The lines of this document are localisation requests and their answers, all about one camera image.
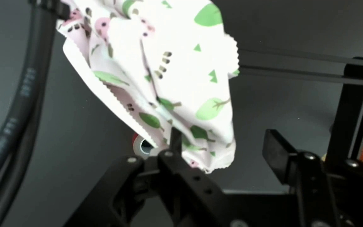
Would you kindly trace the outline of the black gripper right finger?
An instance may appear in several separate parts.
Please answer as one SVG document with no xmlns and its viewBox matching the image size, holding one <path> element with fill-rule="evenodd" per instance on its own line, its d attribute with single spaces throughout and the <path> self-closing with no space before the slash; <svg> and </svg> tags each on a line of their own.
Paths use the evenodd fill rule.
<svg viewBox="0 0 363 227">
<path fill-rule="evenodd" d="M 277 130 L 268 129 L 262 156 L 296 197 L 300 227 L 340 227 L 332 187 L 316 154 L 296 151 Z"/>
</svg>

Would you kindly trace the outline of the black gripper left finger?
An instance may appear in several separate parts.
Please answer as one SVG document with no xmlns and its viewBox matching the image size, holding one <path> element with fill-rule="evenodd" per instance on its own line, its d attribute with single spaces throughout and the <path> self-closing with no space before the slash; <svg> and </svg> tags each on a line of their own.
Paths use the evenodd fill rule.
<svg viewBox="0 0 363 227">
<path fill-rule="evenodd" d="M 146 196 L 161 200 L 174 227 L 249 227 L 238 204 L 184 162 L 179 130 L 171 132 L 167 149 L 143 164 L 141 181 L 147 186 Z"/>
</svg>

